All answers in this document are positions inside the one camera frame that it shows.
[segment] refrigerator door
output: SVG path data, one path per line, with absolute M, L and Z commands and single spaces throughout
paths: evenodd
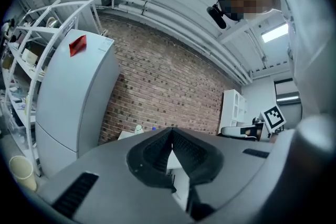
M 86 49 L 70 57 L 69 44 L 82 35 L 87 38 Z M 41 83 L 36 122 L 53 139 L 72 151 L 78 151 L 83 108 L 111 44 L 111 39 L 106 37 L 70 30 L 55 51 Z
M 58 143 L 35 124 L 37 151 L 43 173 L 51 178 L 77 159 L 77 153 Z

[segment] ceiling light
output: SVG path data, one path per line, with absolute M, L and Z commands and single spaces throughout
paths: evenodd
M 284 25 L 281 25 L 277 28 L 275 28 L 274 30 L 270 31 L 270 32 L 267 32 L 262 36 L 262 39 L 264 40 L 264 42 L 269 42 L 277 37 L 281 37 L 285 34 L 288 33 L 288 24 L 284 24 Z
M 298 97 L 298 96 L 285 97 L 285 98 L 277 99 L 277 102 L 281 102 L 281 101 L 290 101 L 290 100 L 296 100 L 296 99 L 299 99 L 299 97 Z

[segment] trash can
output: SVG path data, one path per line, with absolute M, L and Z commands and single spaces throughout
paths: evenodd
M 9 160 L 9 169 L 14 178 L 20 184 L 36 191 L 37 185 L 34 177 L 34 169 L 30 161 L 24 156 L 14 156 Z

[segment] refrigerator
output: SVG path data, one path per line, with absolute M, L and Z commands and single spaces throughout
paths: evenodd
M 70 56 L 69 44 L 86 35 L 86 49 Z M 50 178 L 98 146 L 111 92 L 120 73 L 113 40 L 71 29 L 57 47 L 41 83 L 36 142 Z

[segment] brick wall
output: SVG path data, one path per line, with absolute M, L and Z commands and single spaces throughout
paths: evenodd
M 178 40 L 118 16 L 100 14 L 114 39 L 121 74 L 113 89 L 99 143 L 141 124 L 185 127 L 208 134 L 218 129 L 224 90 L 240 87 L 219 68 Z

